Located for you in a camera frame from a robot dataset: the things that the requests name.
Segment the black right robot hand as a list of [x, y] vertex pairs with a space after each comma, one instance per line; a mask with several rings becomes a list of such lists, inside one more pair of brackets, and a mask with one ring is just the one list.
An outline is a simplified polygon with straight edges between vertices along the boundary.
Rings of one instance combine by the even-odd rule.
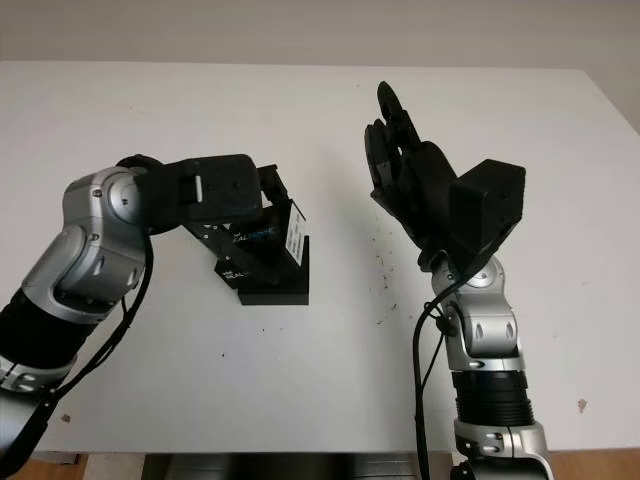
[[371, 197], [403, 227], [429, 271], [448, 234], [448, 187], [456, 174], [442, 150], [420, 138], [389, 83], [377, 87], [380, 119], [365, 128]]

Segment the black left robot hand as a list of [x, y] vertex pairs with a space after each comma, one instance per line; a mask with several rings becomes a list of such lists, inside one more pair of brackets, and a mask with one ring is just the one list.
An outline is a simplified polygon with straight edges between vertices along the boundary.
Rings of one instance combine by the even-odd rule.
[[216, 256], [214, 271], [231, 288], [276, 286], [298, 273], [301, 261], [286, 245], [293, 201], [275, 165], [228, 155], [185, 167], [182, 226]]

